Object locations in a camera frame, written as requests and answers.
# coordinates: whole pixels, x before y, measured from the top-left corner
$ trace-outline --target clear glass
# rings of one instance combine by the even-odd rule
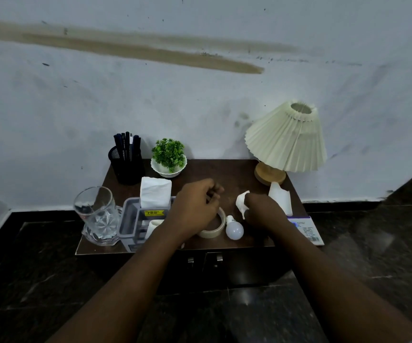
[[[85,189],[74,200],[74,210],[85,222],[82,233],[90,242],[100,246],[117,243],[120,214],[111,190],[106,187]]]

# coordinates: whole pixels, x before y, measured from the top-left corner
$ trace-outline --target pleated lamp shade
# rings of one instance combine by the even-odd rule
[[[258,160],[283,171],[313,171],[327,160],[317,108],[297,100],[254,122],[245,142]]]

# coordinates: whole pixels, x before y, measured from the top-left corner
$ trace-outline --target pen holder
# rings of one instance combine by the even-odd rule
[[[133,161],[123,161],[118,155],[117,147],[112,147],[108,157],[120,184],[137,184],[146,175],[140,154],[133,154]]]

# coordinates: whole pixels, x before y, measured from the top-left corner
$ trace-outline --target gray organizer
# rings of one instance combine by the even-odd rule
[[[125,200],[117,235],[127,251],[134,253],[146,241],[149,222],[155,219],[165,219],[175,198],[171,196],[169,207],[151,209],[141,209],[139,197],[130,197]]]

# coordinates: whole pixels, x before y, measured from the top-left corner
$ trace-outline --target yellow label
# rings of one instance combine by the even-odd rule
[[[163,215],[163,210],[147,210],[144,211],[146,217],[153,217],[154,215]]]

